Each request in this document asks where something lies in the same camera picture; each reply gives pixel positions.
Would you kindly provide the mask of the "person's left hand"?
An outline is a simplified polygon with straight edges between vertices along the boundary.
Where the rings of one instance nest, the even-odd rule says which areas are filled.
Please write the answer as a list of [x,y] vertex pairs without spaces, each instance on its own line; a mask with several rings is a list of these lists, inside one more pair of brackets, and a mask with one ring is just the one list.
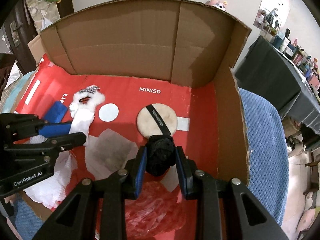
[[16,201],[18,201],[20,199],[21,199],[21,194],[18,192],[18,193],[10,195],[8,197],[5,197],[4,201],[6,204],[10,203],[13,205]]

